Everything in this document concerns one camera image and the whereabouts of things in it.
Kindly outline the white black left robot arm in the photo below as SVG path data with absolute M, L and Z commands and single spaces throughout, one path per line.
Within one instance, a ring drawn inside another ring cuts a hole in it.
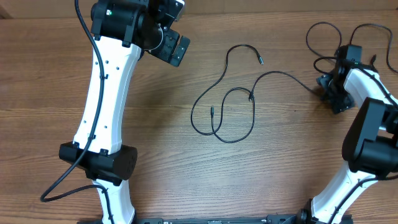
M 172 30 L 183 0 L 98 1 L 91 8 L 93 64 L 88 96 L 73 141 L 60 146 L 61 160 L 85 171 L 98 190 L 102 223 L 134 223 L 129 178 L 137 149 L 122 143 L 129 84 L 144 53 L 177 67 L 190 44 Z

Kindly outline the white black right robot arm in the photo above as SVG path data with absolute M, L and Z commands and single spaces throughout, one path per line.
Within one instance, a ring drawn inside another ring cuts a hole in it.
M 290 223 L 352 223 L 345 214 L 370 186 L 397 178 L 397 99 L 382 84 L 373 63 L 361 63 L 362 48 L 344 45 L 335 68 L 318 78 L 335 112 L 359 108 L 342 145 L 341 168 Z

